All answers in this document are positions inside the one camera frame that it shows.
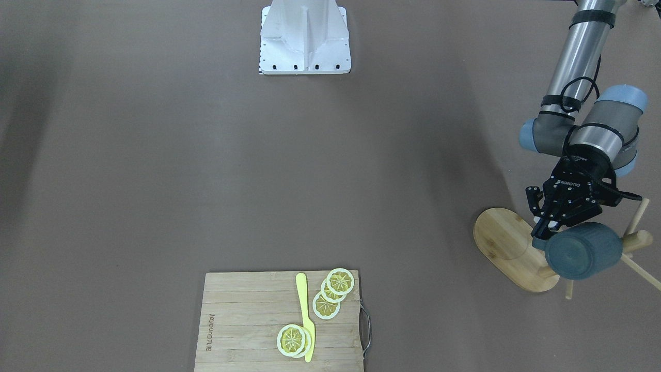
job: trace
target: brown floor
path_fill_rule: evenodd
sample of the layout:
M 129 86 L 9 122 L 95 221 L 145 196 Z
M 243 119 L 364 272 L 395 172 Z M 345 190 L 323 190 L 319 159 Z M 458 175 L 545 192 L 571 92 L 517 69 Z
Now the brown floor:
M 367 371 L 658 371 L 661 293 L 627 267 L 566 301 L 472 241 L 488 207 L 531 220 L 555 159 L 518 130 L 575 6 L 396 3 L 341 1 L 353 70 L 308 77 L 257 74 L 268 1 L 0 3 L 0 371 L 191 371 L 205 273 L 338 266 Z M 650 97 L 620 186 L 655 234 L 660 38 L 630 1 L 599 78 Z M 658 244 L 634 259 L 661 277 Z

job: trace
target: white metal pedestal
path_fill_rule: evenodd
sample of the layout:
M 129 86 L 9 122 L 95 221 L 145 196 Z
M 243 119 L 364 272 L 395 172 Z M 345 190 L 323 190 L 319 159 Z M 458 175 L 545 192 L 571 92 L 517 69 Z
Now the white metal pedestal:
M 273 0 L 262 10 L 259 72 L 348 73 L 346 9 L 335 0 Z

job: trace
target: cutting board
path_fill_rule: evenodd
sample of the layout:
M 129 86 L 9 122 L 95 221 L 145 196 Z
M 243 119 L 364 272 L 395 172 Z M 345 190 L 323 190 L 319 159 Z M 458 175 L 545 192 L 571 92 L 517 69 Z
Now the cutting board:
M 195 372 L 363 372 L 358 271 L 351 271 L 354 289 L 333 319 L 318 318 L 308 306 L 317 329 L 312 361 L 278 351 L 280 328 L 303 324 L 295 280 L 299 272 L 307 275 L 311 305 L 329 271 L 208 273 Z

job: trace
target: toy lemon slice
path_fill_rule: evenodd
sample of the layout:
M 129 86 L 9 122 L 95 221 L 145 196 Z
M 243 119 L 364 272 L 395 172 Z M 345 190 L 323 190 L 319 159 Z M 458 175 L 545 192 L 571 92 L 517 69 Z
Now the toy lemon slice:
M 312 310 L 319 318 L 324 320 L 333 319 L 340 311 L 340 303 L 326 301 L 326 299 L 321 296 L 321 292 L 317 293 L 312 300 L 312 303 Z
M 278 333 L 278 350 L 286 357 L 298 355 L 305 348 L 305 330 L 296 324 L 288 324 Z
M 354 276 L 347 269 L 333 269 L 326 276 L 326 285 L 330 292 L 344 296 L 354 288 Z
M 307 352 L 310 351 L 310 346 L 312 346 L 312 335 L 310 334 L 310 331 L 306 330 L 305 328 L 303 328 L 303 333 L 305 333 L 305 347 L 303 348 L 303 351 L 296 354 L 292 358 L 304 357 L 305 354 L 307 354 Z
M 321 296 L 328 302 L 332 303 L 338 303 L 342 302 L 346 298 L 346 295 L 336 295 L 333 292 L 331 292 L 331 289 L 328 288 L 328 285 L 326 285 L 326 279 L 324 279 L 323 282 L 321 282 Z

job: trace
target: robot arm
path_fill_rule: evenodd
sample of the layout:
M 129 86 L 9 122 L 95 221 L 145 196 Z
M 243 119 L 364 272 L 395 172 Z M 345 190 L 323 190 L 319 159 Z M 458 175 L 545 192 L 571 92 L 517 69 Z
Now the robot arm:
M 619 191 L 617 177 L 635 164 L 637 122 L 647 97 L 630 85 L 617 85 L 599 95 L 594 82 L 608 32 L 625 2 L 580 3 L 541 110 L 521 129 L 524 148 L 560 157 L 541 189 L 526 189 L 536 221 L 532 235 L 537 247 L 560 226 L 571 227 L 600 214 L 602 205 L 615 207 L 623 197 L 640 200 L 638 195 Z M 585 121 L 576 125 L 576 114 L 593 88 L 598 100 Z

